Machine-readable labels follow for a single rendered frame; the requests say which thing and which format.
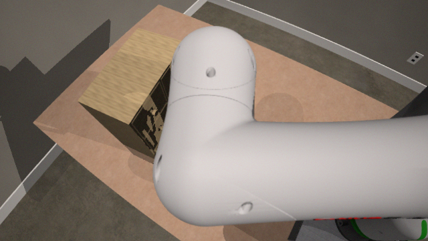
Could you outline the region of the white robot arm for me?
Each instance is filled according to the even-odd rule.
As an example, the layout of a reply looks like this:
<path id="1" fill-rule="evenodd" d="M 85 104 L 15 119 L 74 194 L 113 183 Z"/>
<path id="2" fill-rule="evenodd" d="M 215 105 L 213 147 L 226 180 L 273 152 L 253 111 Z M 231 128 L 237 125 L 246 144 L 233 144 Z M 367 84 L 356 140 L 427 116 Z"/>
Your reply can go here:
<path id="1" fill-rule="evenodd" d="M 428 237 L 428 86 L 387 119 L 267 122 L 254 118 L 256 74 L 250 45 L 226 27 L 177 46 L 152 168 L 173 216 L 203 227 L 335 220 L 348 241 Z"/>

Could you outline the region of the small wooden chest of drawers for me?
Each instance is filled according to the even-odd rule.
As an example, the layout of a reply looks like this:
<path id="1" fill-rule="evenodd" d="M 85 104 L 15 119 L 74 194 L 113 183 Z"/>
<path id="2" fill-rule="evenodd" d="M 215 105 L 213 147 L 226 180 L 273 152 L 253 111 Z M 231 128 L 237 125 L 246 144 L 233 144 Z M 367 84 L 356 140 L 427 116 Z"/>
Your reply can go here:
<path id="1" fill-rule="evenodd" d="M 160 83 L 181 40 L 138 28 L 97 75 L 78 102 L 123 145 L 154 159 L 132 121 Z M 164 104 L 164 105 L 165 105 Z"/>

